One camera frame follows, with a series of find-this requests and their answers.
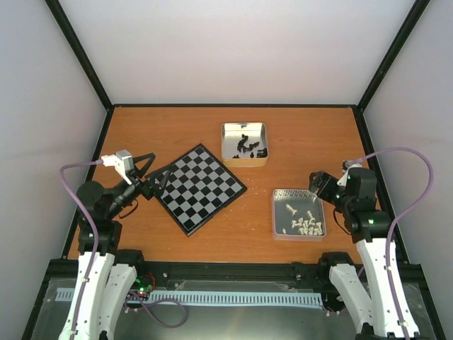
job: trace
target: white panel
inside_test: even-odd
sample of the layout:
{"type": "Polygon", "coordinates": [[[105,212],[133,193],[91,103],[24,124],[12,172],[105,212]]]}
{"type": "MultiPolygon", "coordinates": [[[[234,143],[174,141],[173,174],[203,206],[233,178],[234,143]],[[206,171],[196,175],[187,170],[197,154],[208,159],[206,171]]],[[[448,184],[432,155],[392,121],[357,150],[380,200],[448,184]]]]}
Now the white panel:
{"type": "Polygon", "coordinates": [[[20,339],[74,213],[59,167],[91,158],[105,111],[44,1],[2,1],[0,46],[0,334],[20,339]]]}
{"type": "Polygon", "coordinates": [[[62,0],[114,103],[358,103],[413,0],[62,0]]]}
{"type": "MultiPolygon", "coordinates": [[[[376,149],[412,147],[435,170],[428,199],[401,223],[411,261],[421,263],[447,339],[453,339],[453,2],[431,1],[365,111],[376,149]]],[[[379,158],[397,213],[423,191],[428,171],[412,155],[379,158]]]]}

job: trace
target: gray floor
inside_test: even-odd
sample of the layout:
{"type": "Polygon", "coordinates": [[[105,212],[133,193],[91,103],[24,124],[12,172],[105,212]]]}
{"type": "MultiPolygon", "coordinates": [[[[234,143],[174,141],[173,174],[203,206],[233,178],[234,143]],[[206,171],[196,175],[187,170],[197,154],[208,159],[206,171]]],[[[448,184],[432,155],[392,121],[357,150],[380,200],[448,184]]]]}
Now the gray floor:
{"type": "MultiPolygon", "coordinates": [[[[50,283],[33,340],[58,339],[69,310],[69,302],[55,302],[56,289],[59,287],[74,287],[74,280],[53,280],[50,283]]],[[[231,288],[233,291],[238,289],[237,286],[231,288]]],[[[256,288],[257,291],[264,291],[268,290],[269,286],[256,286],[256,288]]],[[[406,285],[404,289],[421,334],[429,339],[435,339],[418,288],[414,285],[406,285]]],[[[320,310],[296,307],[187,307],[187,311],[187,322],[177,329],[160,327],[144,312],[122,313],[115,330],[115,340],[351,340],[355,338],[354,326],[348,315],[327,317],[326,313],[320,310]]],[[[177,323],[181,317],[180,310],[169,305],[156,306],[153,312],[167,323],[177,323]]]]}

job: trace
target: tin containing black chess pieces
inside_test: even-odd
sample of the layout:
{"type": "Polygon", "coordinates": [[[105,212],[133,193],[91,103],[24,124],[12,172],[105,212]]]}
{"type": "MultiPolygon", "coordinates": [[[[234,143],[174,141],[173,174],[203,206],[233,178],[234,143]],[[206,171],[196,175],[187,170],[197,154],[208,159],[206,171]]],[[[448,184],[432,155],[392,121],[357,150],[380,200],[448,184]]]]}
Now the tin containing black chess pieces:
{"type": "Polygon", "coordinates": [[[265,166],[268,157],[268,137],[263,123],[222,125],[222,163],[225,166],[265,166]]]}

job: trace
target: wood surface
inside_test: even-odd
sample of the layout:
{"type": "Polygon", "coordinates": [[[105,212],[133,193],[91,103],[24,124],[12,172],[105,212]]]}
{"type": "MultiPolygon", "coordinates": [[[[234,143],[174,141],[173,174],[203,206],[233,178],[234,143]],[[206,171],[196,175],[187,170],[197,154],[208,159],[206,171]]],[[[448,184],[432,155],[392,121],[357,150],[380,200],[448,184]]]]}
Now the wood surface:
{"type": "MultiPolygon", "coordinates": [[[[151,169],[157,169],[203,143],[221,159],[221,126],[228,122],[266,124],[267,165],[231,168],[248,190],[190,237],[155,198],[140,198],[139,208],[121,220],[120,249],[141,249],[147,261],[248,263],[316,263],[325,251],[347,251],[359,263],[351,237],[333,221],[332,205],[324,203],[322,242],[274,240],[271,218],[274,189],[307,188],[309,174],[319,170],[340,177],[343,160],[363,156],[349,108],[116,108],[101,154],[154,152],[151,169]]],[[[98,166],[94,180],[111,187],[120,178],[98,166]]],[[[77,257],[77,246],[76,235],[70,258],[77,257]]]]}

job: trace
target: metal tin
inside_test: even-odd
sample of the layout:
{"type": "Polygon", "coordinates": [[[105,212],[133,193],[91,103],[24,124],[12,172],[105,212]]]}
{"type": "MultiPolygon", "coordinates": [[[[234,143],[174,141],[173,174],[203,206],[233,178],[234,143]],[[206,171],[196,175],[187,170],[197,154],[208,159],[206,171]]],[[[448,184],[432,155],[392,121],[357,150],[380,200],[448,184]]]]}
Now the metal tin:
{"type": "Polygon", "coordinates": [[[274,239],[321,241],[326,236],[326,221],[324,220],[322,200],[308,190],[274,190],[272,195],[272,214],[274,239]],[[293,215],[287,205],[297,210],[297,212],[293,215]],[[299,218],[309,220],[308,212],[313,215],[315,223],[321,223],[322,235],[305,235],[302,234],[300,227],[292,227],[293,220],[297,222],[299,222],[299,218]]]}
{"type": "Polygon", "coordinates": [[[268,163],[269,149],[267,157],[257,158],[259,149],[268,149],[268,138],[266,136],[266,126],[263,123],[225,123],[222,125],[222,162],[227,167],[248,167],[265,166],[268,163]],[[260,142],[251,152],[238,151],[238,142],[242,135],[247,135],[245,145],[260,142]]]}

